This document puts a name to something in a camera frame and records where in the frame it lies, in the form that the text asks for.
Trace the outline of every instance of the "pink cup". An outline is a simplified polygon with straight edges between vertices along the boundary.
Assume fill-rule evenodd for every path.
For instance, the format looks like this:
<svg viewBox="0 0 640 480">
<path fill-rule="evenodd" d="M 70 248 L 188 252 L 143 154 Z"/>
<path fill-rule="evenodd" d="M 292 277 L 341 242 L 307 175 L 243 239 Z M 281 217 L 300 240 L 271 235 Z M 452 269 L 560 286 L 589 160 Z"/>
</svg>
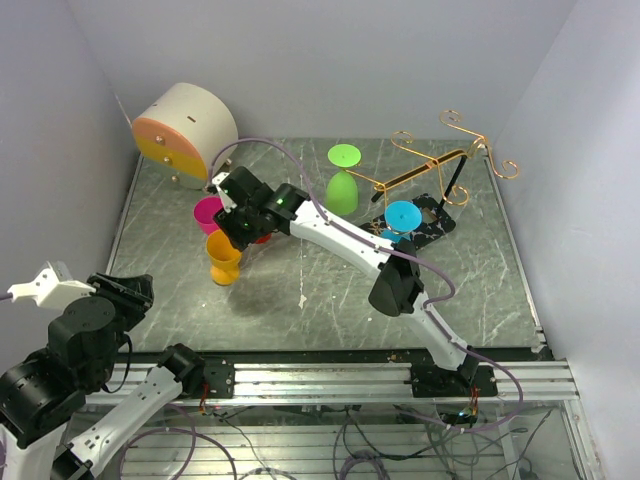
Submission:
<svg viewBox="0 0 640 480">
<path fill-rule="evenodd" d="M 213 219 L 213 216 L 222 210 L 222 200 L 220 197 L 205 197 L 200 200 L 193 209 L 193 218 L 196 219 L 200 229 L 207 235 L 212 234 L 220 227 Z"/>
</svg>

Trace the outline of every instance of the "table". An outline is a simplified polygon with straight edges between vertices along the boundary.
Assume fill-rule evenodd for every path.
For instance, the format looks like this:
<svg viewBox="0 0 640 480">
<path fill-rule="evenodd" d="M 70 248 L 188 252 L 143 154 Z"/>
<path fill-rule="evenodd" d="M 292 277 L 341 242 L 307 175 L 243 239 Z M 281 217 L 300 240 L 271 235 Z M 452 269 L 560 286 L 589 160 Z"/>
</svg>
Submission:
<svg viewBox="0 0 640 480">
<path fill-rule="evenodd" d="M 302 159 L 322 199 L 336 167 L 327 152 L 350 143 L 362 152 L 358 171 L 387 180 L 419 165 L 420 158 L 388 139 L 277 139 Z M 416 140 L 420 151 L 439 156 L 468 142 Z M 240 145 L 234 166 L 245 165 L 271 187 L 301 186 L 300 174 L 284 156 L 262 144 Z M 455 165 L 445 165 L 447 176 Z M 539 344 L 535 309 L 522 275 L 493 174 L 485 160 L 470 159 L 458 181 L 471 195 L 463 207 L 447 206 L 456 229 L 419 252 L 447 272 L 458 294 L 437 308 L 449 325 L 474 346 Z M 371 184 L 358 179 L 360 203 L 347 220 L 361 224 L 383 212 L 372 204 Z M 440 198 L 431 172 L 390 193 L 390 201 L 423 192 Z M 193 219 L 204 196 L 172 183 L 142 160 L 110 261 L 116 276 L 149 273 L 155 303 L 132 331 L 137 351 L 160 351 L 182 342 L 194 350 L 335 350 L 421 347 L 395 318 L 376 312 L 367 297 L 371 282 L 320 247 L 283 234 L 244 252 L 240 279 L 230 287 L 209 275 L 205 236 Z M 424 271 L 431 296 L 447 291 Z"/>
</svg>

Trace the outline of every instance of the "wall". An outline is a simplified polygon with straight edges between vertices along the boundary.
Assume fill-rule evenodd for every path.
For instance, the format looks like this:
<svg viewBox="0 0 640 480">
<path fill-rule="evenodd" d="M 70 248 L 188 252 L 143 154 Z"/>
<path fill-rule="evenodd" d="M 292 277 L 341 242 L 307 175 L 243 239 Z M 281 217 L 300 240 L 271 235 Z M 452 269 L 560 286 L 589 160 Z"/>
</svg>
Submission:
<svg viewBox="0 0 640 480">
<path fill-rule="evenodd" d="M 575 0 L 69 0 L 131 117 L 177 81 L 241 135 L 457 138 L 504 126 Z"/>
<path fill-rule="evenodd" d="M 84 279 L 106 264 L 133 140 L 64 0 L 0 3 L 0 290 L 46 260 Z M 43 347 L 55 316 L 0 304 L 0 371 Z"/>
<path fill-rule="evenodd" d="M 541 321 L 568 357 L 612 479 L 637 478 L 640 3 L 580 0 L 499 136 Z"/>
</svg>

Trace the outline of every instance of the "orange cup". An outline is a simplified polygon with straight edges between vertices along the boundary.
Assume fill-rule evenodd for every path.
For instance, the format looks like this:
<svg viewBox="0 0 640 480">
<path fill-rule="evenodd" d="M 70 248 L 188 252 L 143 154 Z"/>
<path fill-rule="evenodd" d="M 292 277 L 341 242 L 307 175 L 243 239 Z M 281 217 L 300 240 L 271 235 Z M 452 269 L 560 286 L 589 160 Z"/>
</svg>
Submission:
<svg viewBox="0 0 640 480">
<path fill-rule="evenodd" d="M 238 264 L 242 252 L 231 245 L 222 230 L 216 230 L 207 237 L 207 254 L 211 260 L 211 279 L 218 285 L 231 285 L 240 276 Z"/>
</svg>

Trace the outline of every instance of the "gray marble surface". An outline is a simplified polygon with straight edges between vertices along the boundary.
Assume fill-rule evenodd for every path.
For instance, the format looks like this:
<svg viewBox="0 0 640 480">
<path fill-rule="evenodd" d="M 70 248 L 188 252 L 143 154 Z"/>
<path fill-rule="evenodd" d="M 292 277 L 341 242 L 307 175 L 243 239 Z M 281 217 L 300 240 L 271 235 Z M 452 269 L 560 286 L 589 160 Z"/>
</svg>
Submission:
<svg viewBox="0 0 640 480">
<path fill-rule="evenodd" d="M 336 172 L 327 160 L 336 143 L 356 145 L 362 151 L 358 171 L 380 180 L 421 163 L 386 139 L 284 140 L 302 159 L 321 199 Z M 414 142 L 415 148 L 433 156 L 467 145 Z M 295 167 L 266 145 L 240 145 L 232 159 L 272 187 L 282 182 L 301 185 Z M 450 175 L 454 168 L 449 164 L 445 172 Z M 419 255 L 457 285 L 457 295 L 437 308 L 471 345 L 535 346 L 534 318 L 489 175 L 480 156 L 467 162 L 458 183 L 470 191 L 471 200 L 447 208 L 457 228 Z M 408 200 L 425 191 L 439 198 L 437 180 L 436 172 L 420 176 L 393 189 L 390 200 Z M 384 202 L 370 203 L 371 184 L 359 179 L 358 185 L 360 205 L 347 219 L 361 224 L 381 214 Z M 176 342 L 198 350 L 421 346 L 401 321 L 385 318 L 368 304 L 372 285 L 358 270 L 293 237 L 278 234 L 264 245 L 249 247 L 240 279 L 230 287 L 214 284 L 205 236 L 192 216 L 203 195 L 173 184 L 144 161 L 112 268 L 114 275 L 154 277 L 155 304 L 132 332 L 137 350 L 162 350 Z M 447 291 L 435 275 L 424 271 L 422 278 L 431 296 Z"/>
</svg>

